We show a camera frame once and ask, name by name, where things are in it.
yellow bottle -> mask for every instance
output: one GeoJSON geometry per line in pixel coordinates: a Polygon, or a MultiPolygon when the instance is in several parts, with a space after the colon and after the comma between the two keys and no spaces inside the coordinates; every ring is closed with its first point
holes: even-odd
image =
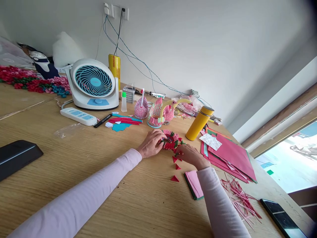
{"type": "Polygon", "coordinates": [[[111,73],[113,74],[115,78],[118,78],[118,89],[120,90],[121,89],[120,88],[120,73],[121,73],[120,72],[121,70],[120,57],[109,54],[108,60],[109,60],[109,69],[111,73]]]}
{"type": "Polygon", "coordinates": [[[214,110],[211,107],[203,106],[186,133],[186,138],[189,140],[195,140],[213,113],[214,110]]]}

hand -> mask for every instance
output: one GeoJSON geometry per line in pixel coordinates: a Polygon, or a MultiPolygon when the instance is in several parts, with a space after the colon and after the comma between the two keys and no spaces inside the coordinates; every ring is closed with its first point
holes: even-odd
{"type": "Polygon", "coordinates": [[[156,155],[163,148],[164,143],[158,144],[162,138],[166,139],[166,135],[159,129],[148,133],[142,144],[136,149],[142,155],[142,159],[156,155]]]}
{"type": "Polygon", "coordinates": [[[190,144],[183,144],[176,149],[176,153],[179,153],[176,157],[184,160],[185,162],[192,164],[196,169],[202,170],[210,167],[210,162],[206,160],[196,148],[190,144]]]}

fan knob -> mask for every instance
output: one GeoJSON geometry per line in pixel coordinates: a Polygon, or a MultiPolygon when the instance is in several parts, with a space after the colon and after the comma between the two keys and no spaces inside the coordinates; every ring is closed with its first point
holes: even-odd
{"type": "Polygon", "coordinates": [[[102,100],[101,99],[95,99],[95,103],[96,104],[102,104],[102,100]]]}

power strip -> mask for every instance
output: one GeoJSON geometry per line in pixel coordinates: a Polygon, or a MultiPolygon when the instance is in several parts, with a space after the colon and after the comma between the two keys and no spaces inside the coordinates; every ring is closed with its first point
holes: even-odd
{"type": "Polygon", "coordinates": [[[86,126],[93,126],[97,124],[97,118],[95,116],[82,112],[73,107],[64,108],[60,110],[60,113],[63,116],[78,121],[86,126]]]}

pink long sleeve shirt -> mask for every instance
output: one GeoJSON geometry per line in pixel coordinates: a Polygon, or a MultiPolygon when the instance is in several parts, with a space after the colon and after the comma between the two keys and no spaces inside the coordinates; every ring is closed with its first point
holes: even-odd
{"type": "MultiPolygon", "coordinates": [[[[135,149],[66,191],[32,215],[8,238],[73,238],[98,210],[123,177],[142,160],[135,149]]],[[[215,170],[197,172],[216,238],[250,237],[215,170]]]]}

